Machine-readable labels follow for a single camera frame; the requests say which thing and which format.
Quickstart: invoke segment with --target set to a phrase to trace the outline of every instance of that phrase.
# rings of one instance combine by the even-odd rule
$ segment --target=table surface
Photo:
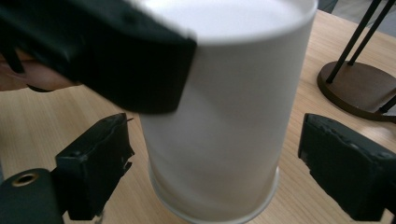
[[[282,155],[274,199],[249,223],[349,223],[352,219],[329,197],[298,159],[305,113],[336,119],[396,152],[396,125],[352,116],[330,103],[318,90],[321,67],[338,60],[357,24],[319,11],[304,61]],[[358,61],[396,75],[396,38],[375,34]],[[5,178],[33,168],[55,168],[55,155],[104,117],[123,112],[79,86],[51,93],[28,89],[0,92],[0,160]],[[139,117],[127,112],[132,169],[120,181],[105,207],[103,223],[186,223],[168,211],[149,181],[148,154]],[[64,216],[66,223],[74,223]],[[381,223],[390,223],[386,212]]]

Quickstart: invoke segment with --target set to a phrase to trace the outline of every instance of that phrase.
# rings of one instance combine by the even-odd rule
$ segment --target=white paper cup
[[[152,186],[189,222],[249,221],[276,191],[317,1],[143,4],[198,42],[177,111],[140,117]]]

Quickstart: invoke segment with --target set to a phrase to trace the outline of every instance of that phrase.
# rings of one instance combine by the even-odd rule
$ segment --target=stand base
[[[396,78],[363,63],[345,62],[332,83],[326,79],[336,62],[328,63],[318,74],[318,87],[335,105],[364,119],[396,122],[396,106],[387,113],[378,109],[396,95]]]

